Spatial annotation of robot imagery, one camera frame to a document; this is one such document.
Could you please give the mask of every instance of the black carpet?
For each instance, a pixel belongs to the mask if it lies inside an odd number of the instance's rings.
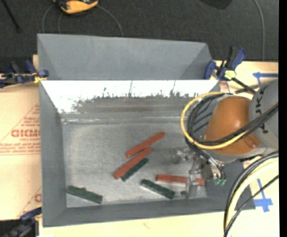
[[[244,48],[247,60],[279,59],[279,0],[100,0],[80,17],[62,15],[51,0],[5,1],[22,32],[0,0],[0,71],[32,57],[42,32],[190,40],[207,43],[215,60],[230,46]],[[0,236],[17,223],[0,223]]]

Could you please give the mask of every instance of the green block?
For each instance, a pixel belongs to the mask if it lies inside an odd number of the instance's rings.
[[[143,179],[141,181],[141,186],[148,188],[149,190],[156,192],[160,195],[165,196],[166,198],[172,199],[174,198],[175,192],[171,191],[165,187],[162,187],[158,184],[155,184],[147,179]]]
[[[102,203],[103,199],[102,195],[95,194],[93,192],[87,191],[85,188],[78,188],[72,185],[67,187],[67,193],[95,203]]]
[[[215,185],[221,185],[221,186],[223,186],[226,181],[227,181],[227,179],[218,178],[218,179],[215,180]]]
[[[135,174],[140,168],[142,168],[147,162],[148,158],[143,158],[140,162],[138,162],[135,166],[133,166],[130,170],[128,170],[121,179],[125,182],[129,177]]]

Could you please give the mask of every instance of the white cable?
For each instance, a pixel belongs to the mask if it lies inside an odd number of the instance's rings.
[[[119,30],[120,30],[120,35],[121,35],[121,37],[124,37],[123,28],[122,28],[122,26],[120,25],[120,23],[118,22],[117,18],[116,18],[112,13],[110,13],[108,10],[106,10],[105,8],[103,8],[103,7],[99,6],[99,5],[97,5],[96,7],[99,8],[99,9],[101,9],[102,11],[106,12],[109,16],[112,17],[112,19],[115,20],[115,22],[117,23],[118,28],[119,28]]]
[[[55,3],[53,3],[50,7],[48,7],[48,9],[44,13],[44,16],[43,16],[43,19],[42,19],[42,23],[41,23],[41,31],[42,31],[42,33],[45,33],[45,19],[46,19],[46,16],[47,16],[48,12],[51,10],[51,8],[54,7],[54,6],[55,6]]]
[[[258,167],[254,172],[252,172],[245,180],[244,182],[238,187],[238,189],[236,190],[236,192],[234,193],[229,208],[228,208],[228,212],[227,212],[227,220],[226,220],[226,225],[224,226],[224,228],[226,229],[231,218],[232,218],[232,212],[235,210],[237,202],[239,200],[239,197],[241,196],[241,194],[243,193],[243,191],[245,190],[245,188],[254,180],[257,178],[257,176],[259,176],[261,173],[263,173],[264,171],[268,170],[269,168],[276,166],[279,164],[279,159],[269,159],[268,161],[264,162],[263,164],[261,164],[260,167]]]
[[[264,17],[263,17],[263,13],[261,10],[261,7],[259,6],[258,2],[256,0],[253,0],[255,2],[255,5],[258,9],[258,12],[260,14],[260,18],[261,18],[261,23],[262,23],[262,61],[265,60],[265,26],[264,26]]]

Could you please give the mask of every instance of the gray bin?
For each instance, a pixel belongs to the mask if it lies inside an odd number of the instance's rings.
[[[183,199],[184,185],[168,199],[140,186],[158,173],[185,175],[191,161],[172,156],[187,149],[179,126],[186,103],[218,90],[202,80],[211,57],[204,43],[74,35],[38,35],[43,225],[132,220],[223,211],[228,191],[242,170],[226,168],[224,186],[207,182],[198,196]],[[129,159],[124,152],[157,132],[149,162],[126,182],[113,172]],[[103,195],[96,204],[66,193],[85,187]],[[243,201],[250,195],[246,191]]]

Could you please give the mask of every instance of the clamp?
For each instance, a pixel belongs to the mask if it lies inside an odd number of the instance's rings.
[[[7,73],[0,75],[0,88],[13,84],[38,82],[49,76],[47,70],[37,71],[34,65],[29,61],[25,61],[26,73],[22,73],[15,61],[11,61],[7,67]]]
[[[39,207],[22,215],[20,217],[22,223],[2,237],[25,237],[30,231],[34,231],[34,236],[38,236],[38,221],[35,217],[41,213],[42,210],[41,207]]]
[[[237,84],[239,84],[240,86],[242,86],[243,88],[245,88],[247,91],[250,91],[251,93],[254,94],[255,90],[252,87],[247,86],[243,82],[236,79],[237,73],[235,70],[237,66],[240,63],[242,63],[242,61],[245,59],[246,55],[247,54],[243,48],[238,47],[238,49],[236,50],[235,47],[231,47],[228,59],[226,60],[226,62],[222,61],[220,67],[216,65],[215,61],[213,60],[209,61],[209,63],[205,68],[204,79],[210,79],[211,77],[214,77],[217,80],[225,80],[225,81],[232,80]]]

